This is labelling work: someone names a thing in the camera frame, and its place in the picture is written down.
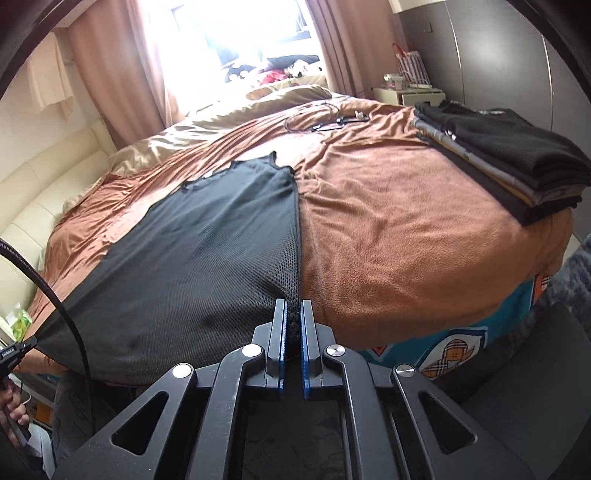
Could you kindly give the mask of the person's left hand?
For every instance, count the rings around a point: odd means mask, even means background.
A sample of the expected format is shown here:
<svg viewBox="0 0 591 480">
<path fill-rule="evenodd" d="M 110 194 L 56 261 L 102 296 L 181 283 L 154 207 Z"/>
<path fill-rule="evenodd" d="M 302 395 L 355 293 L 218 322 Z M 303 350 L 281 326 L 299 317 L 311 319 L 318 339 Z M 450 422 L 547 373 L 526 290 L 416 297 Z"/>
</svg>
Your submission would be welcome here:
<svg viewBox="0 0 591 480">
<path fill-rule="evenodd" d="M 19 437 L 27 430 L 30 418 L 26 405 L 21 399 L 20 389 L 8 378 L 1 380 L 1 429 L 11 441 L 19 448 L 22 442 Z"/>
</svg>

